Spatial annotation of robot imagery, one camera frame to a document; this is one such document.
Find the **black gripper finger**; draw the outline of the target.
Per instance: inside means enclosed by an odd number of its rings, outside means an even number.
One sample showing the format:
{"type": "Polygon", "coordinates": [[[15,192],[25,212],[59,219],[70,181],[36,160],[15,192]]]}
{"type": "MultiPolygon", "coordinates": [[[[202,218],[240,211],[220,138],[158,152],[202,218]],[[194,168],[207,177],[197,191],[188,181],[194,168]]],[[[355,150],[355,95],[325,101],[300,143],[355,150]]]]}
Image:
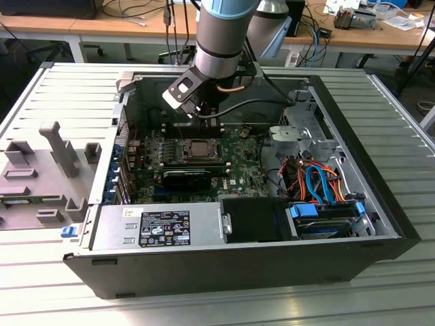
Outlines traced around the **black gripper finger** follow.
{"type": "Polygon", "coordinates": [[[220,118],[208,118],[201,121],[202,137],[220,137],[222,135],[222,124],[220,118]]]}

